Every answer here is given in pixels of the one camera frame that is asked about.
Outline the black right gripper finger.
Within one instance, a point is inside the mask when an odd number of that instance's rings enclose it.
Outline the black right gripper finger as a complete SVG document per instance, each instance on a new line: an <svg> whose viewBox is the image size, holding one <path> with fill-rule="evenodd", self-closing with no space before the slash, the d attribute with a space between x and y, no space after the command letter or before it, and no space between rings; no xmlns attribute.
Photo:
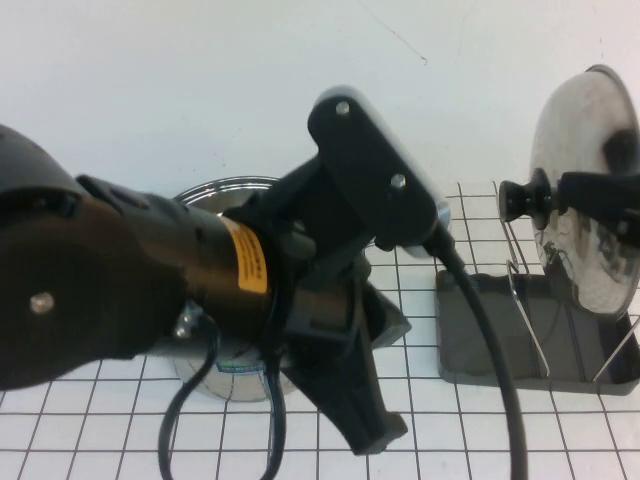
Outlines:
<svg viewBox="0 0 640 480"><path fill-rule="evenodd" d="M622 213L639 209L639 175L566 172L558 194L563 206L581 213Z"/></svg>

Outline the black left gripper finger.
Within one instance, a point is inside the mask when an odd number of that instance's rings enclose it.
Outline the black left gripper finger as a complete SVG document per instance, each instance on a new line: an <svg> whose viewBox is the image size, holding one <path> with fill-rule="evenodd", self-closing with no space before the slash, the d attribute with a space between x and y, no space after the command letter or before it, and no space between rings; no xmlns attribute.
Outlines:
<svg viewBox="0 0 640 480"><path fill-rule="evenodd" d="M296 356L294 385L335 426L356 456L382 453L408 432L403 418L386 410L367 339L357 339L340 355L321 348Z"/></svg>
<svg viewBox="0 0 640 480"><path fill-rule="evenodd" d="M412 326L401 310L377 289L366 288L363 302L373 349L390 347L410 332Z"/></svg>

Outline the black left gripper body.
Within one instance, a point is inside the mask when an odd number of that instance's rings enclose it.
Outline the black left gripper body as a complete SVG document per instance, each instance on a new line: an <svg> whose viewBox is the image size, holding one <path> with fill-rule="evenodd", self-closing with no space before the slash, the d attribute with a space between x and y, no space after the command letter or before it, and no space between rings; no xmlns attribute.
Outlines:
<svg viewBox="0 0 640 480"><path fill-rule="evenodd" d="M348 242L322 257L318 243L305 234L275 237L274 355L325 360L353 349L364 322L363 295L371 271L365 245Z"/></svg>

